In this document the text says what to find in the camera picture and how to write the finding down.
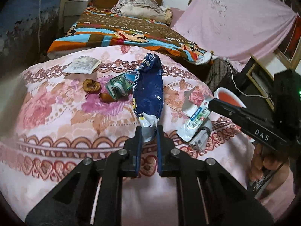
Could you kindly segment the person's right hand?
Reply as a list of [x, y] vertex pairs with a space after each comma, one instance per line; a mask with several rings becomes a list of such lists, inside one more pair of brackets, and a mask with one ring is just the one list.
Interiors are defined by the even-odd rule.
[[255, 144], [250, 168], [248, 190], [256, 199], [263, 199], [277, 190], [288, 178], [290, 161], [280, 159], [277, 155], [264, 154], [267, 147]]

